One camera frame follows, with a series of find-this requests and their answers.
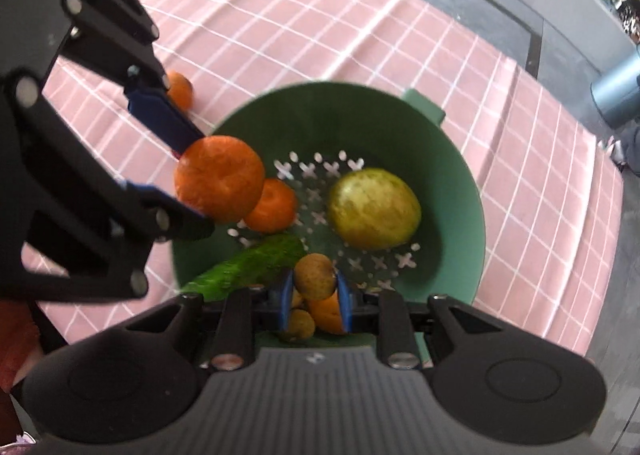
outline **small potato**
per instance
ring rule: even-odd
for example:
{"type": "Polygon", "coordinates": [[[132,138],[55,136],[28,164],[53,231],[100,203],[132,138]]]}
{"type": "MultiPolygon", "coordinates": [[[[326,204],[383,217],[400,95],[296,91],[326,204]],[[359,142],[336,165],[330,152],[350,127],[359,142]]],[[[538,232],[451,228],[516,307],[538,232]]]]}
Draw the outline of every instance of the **small potato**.
{"type": "Polygon", "coordinates": [[[293,309],[289,315],[287,330],[279,332],[281,340],[296,343],[308,340],[316,332],[316,323],[306,310],[293,309]]]}
{"type": "Polygon", "coordinates": [[[296,289],[307,300],[324,300],[335,291],[334,264],[325,255],[311,253],[294,268],[296,289]]]}
{"type": "Polygon", "coordinates": [[[300,292],[298,292],[298,289],[296,289],[295,287],[293,288],[293,294],[291,296],[291,308],[292,309],[298,309],[300,307],[302,307],[302,304],[304,303],[304,299],[302,297],[302,294],[300,294],[300,292]]]}

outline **gray floor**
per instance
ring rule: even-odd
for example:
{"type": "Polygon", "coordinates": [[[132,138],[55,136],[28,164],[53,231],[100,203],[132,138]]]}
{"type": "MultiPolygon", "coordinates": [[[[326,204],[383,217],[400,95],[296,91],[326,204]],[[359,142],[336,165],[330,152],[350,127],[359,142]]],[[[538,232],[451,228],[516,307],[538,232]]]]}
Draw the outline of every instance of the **gray floor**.
{"type": "MultiPolygon", "coordinates": [[[[525,67],[599,138],[612,132],[595,110],[599,72],[519,0],[426,0],[525,67]]],[[[603,372],[609,398],[593,440],[606,452],[640,446],[640,181],[625,174],[620,240],[609,290],[588,356],[603,372]]]]}

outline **green colander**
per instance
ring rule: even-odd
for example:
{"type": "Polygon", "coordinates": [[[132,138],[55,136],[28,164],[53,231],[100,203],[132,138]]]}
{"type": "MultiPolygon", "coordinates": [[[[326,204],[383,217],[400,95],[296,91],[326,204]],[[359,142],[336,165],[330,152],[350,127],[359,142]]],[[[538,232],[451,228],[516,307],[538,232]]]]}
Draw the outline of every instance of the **green colander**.
{"type": "MultiPolygon", "coordinates": [[[[244,140],[262,158],[267,177],[289,183],[299,203],[299,218],[290,231],[310,252],[334,259],[361,289],[395,289],[408,301],[443,293],[471,303],[484,262],[484,218],[474,178],[440,129],[443,119],[444,112],[415,90],[400,99],[366,86],[318,82],[260,96],[214,133],[244,140]],[[326,194],[340,175],[363,167],[398,175],[418,197],[422,223],[410,243],[367,253],[330,229],[326,194]]],[[[240,222],[218,226],[202,241],[175,241],[178,283],[184,285],[257,239],[240,222]]],[[[326,335],[318,342],[352,345],[354,338],[326,335]]],[[[273,335],[263,344],[284,345],[273,335]]]]}

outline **ridged surface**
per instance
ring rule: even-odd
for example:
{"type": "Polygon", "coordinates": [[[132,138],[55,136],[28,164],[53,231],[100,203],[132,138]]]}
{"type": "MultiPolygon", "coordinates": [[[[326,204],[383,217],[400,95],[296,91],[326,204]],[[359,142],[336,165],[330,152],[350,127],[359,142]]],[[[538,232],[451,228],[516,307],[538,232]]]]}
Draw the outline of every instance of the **ridged surface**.
{"type": "Polygon", "coordinates": [[[209,379],[174,425],[144,440],[91,447],[59,440],[33,455],[596,455],[586,436],[544,447],[497,443],[460,426],[417,372],[393,371],[368,347],[267,349],[209,379]]]}

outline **potato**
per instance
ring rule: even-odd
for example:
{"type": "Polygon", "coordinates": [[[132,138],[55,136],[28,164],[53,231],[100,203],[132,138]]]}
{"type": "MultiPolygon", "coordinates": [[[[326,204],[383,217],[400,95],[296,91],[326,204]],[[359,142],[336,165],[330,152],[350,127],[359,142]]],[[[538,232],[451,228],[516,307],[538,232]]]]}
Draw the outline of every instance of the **potato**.
{"type": "Polygon", "coordinates": [[[329,193],[328,216],[335,232],[364,251],[407,242],[420,225],[420,202],[401,178],[380,168],[348,173],[329,193]]]}
{"type": "Polygon", "coordinates": [[[325,255],[311,253],[298,260],[294,284],[306,300],[324,300],[335,291],[333,262],[325,255]]]}
{"type": "Polygon", "coordinates": [[[279,332],[282,341],[296,343],[308,340],[316,332],[316,323],[306,310],[293,309],[289,315],[287,330],[279,332]]]}
{"type": "Polygon", "coordinates": [[[304,299],[302,297],[302,294],[300,294],[300,292],[298,292],[298,289],[296,289],[295,287],[293,288],[293,294],[291,295],[291,308],[292,309],[297,309],[302,307],[302,304],[304,303],[304,299]]]}

